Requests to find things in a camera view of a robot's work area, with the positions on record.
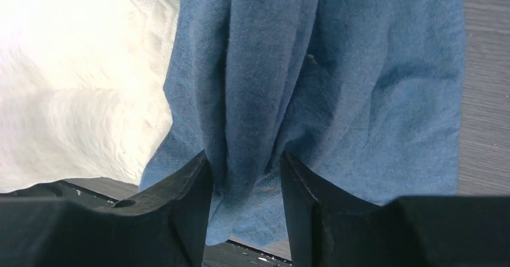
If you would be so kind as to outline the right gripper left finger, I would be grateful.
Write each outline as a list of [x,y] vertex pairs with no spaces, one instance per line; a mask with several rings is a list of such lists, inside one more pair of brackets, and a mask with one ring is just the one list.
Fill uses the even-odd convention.
[[201,266],[212,198],[204,153],[111,207],[1,198],[2,266]]

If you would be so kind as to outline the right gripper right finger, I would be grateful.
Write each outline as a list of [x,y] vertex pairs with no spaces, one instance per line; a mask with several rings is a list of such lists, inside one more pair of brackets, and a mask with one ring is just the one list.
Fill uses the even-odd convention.
[[294,266],[508,266],[509,198],[362,200],[282,155],[281,188]]

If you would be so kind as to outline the blue pillowcase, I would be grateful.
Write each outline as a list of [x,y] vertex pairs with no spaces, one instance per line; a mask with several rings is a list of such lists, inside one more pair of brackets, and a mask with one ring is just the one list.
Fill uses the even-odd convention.
[[375,204],[456,191],[463,0],[180,0],[172,126],[146,189],[205,152],[206,243],[286,235],[280,157]]

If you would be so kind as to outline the white pillow with yellow band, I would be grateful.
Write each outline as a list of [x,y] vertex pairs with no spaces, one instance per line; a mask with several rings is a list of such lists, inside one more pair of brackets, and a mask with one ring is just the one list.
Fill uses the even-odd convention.
[[1,192],[137,185],[171,126],[179,0],[1,0]]

